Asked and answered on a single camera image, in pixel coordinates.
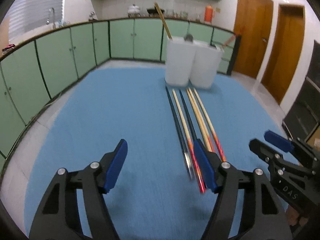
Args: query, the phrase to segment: window blind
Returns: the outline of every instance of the window blind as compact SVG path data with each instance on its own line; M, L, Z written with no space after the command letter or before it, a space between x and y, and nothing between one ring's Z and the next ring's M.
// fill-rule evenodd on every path
M51 7L55 10L55 21L61 20L62 0L15 0L7 12L10 17L9 40L45 25Z

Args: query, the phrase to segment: black cabinet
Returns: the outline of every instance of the black cabinet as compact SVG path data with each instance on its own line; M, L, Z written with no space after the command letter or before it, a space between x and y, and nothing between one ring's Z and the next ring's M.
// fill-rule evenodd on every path
M284 119L288 135L307 139L320 120L320 44L315 42L313 56L301 91Z

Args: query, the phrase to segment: pot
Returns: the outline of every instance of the pot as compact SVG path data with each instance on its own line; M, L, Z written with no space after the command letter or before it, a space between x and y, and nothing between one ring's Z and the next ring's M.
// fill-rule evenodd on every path
M128 9L128 15L137 15L140 14L140 7L133 4Z

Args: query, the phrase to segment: wooden stick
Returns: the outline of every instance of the wooden stick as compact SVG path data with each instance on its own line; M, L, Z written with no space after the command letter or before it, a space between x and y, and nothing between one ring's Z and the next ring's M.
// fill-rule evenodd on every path
M194 90L194 92L195 92L195 94L196 94L196 97L197 97L197 99L198 99L198 101L199 101L199 104L200 104L200 106L201 106L201 109L202 109L202 111L203 111L203 113L204 113L204 117L205 117L206 120L207 120L207 123L208 123L208 125L209 125L210 131L211 131L211 133L212 133L212 137L213 137L213 139L214 139L214 142L215 142L216 145L217 145L217 149L218 149L220 158L221 158L221 160L222 160L223 162L226 162L226 161L227 161L226 156L224 155L222 146L221 146L220 141L219 141L219 139L218 139L218 136L217 136L217 134L216 134L216 132L215 132L215 130L214 130L214 128L213 128L213 125L212 125L212 122L211 122L211 120L210 120L210 117L209 117L206 109L204 108L204 105L203 105L203 103L202 103L202 101L201 101L201 98L200 98L197 90L196 90L195 88L194 88L193 90Z
M155 8L156 8L156 10L157 10L157 12L158 12L158 14L160 16L160 19L162 20L162 24L163 24L163 26L165 28L165 31L167 32L167 35L168 35L169 39L172 40L172 36L170 34L170 31L169 31L169 28L167 26L167 23L165 22L165 19L163 17L162 11L161 11L158 3L156 3L156 2L155 2Z
M187 123L186 123L186 120L184 119L184 116L183 116L183 113L182 113L182 110L181 110L181 107L180 107L180 103L178 101L178 98L177 98L177 95L176 95L176 92L174 91L174 89L172 89L172 94L173 94L174 100L176 101L176 105L177 105L178 112L179 112L179 115L180 115L180 119L181 119L181 122L182 122L182 127L184 129L185 134L186 134L186 138L187 138L187 142L188 142L188 146L189 146L191 159L192 159L192 162L193 162L193 166L194 166L194 168L196 170L196 176L197 176L197 181L198 181L198 186L199 186L199 189L200 189L200 193L204 193L205 192L205 185L204 185L204 182L203 182L203 179L202 179L200 167L199 167L198 162L196 160L195 153L193 152L193 143L192 143L191 138L190 138L190 134L189 134L189 130L188 130L188 127L187 127Z
M192 94L192 90L190 88L187 89L187 93L188 93L188 97L189 97L193 112L195 113L205 147L207 148L208 151L212 152L212 151L214 151L214 148L212 150L212 147L211 147L212 143L210 144L210 141L209 141L209 139L211 140L211 138L210 138L209 132L207 130L207 127L205 126L202 115L200 113L200 109L199 109L198 105L196 104L196 99L194 98L194 96Z
M182 130L181 130L181 127L180 127L180 124L179 124L179 120L178 120L178 117L177 117L177 114L176 114L176 110L174 109L173 102L172 102L172 99L171 99L171 96L170 96L170 93L169 93L169 90L168 90L167 86L165 87L165 90L167 91L169 105L170 105L170 108L171 108L172 116L173 116L173 119L174 119L174 124L176 126L178 138L179 138L179 141L180 141L180 146L181 146L182 154L183 154L183 157L184 157L184 164L186 166L186 169L187 169L187 172L188 172L188 175L189 175L189 179L190 180L194 180L195 179L195 175L194 175L194 172L193 172L190 156L188 154L186 142L184 140L184 137L183 137L183 134L182 134Z
M189 110L188 110L187 104L186 104L186 102L184 100L184 97L183 97L182 92L181 92L180 89L179 89L179 93L180 93L180 97L181 97L181 100L182 100L184 112L186 113L187 121L188 121L188 124L189 124L189 127L190 127L192 140L195 141L197 139L195 127L193 126L193 123L192 123L192 120L191 120L191 117L190 117L190 114L189 114Z

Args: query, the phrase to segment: metal screw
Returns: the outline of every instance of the metal screw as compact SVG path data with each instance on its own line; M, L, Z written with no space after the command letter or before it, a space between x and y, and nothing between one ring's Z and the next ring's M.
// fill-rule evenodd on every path
M224 163L221 163L221 166L222 168L229 169L231 165L230 163L224 162Z
M96 169L96 168L99 167L99 165L100 165L99 163L93 162L93 163L90 164L90 167L91 167L92 169Z
M63 174L66 173L66 169L65 169L65 168L60 168L60 169L58 169L57 173L58 173L59 175L63 175Z
M262 174L263 174L263 170L262 170L262 169L256 169L256 170L255 170L255 173L256 173L257 175L262 175Z

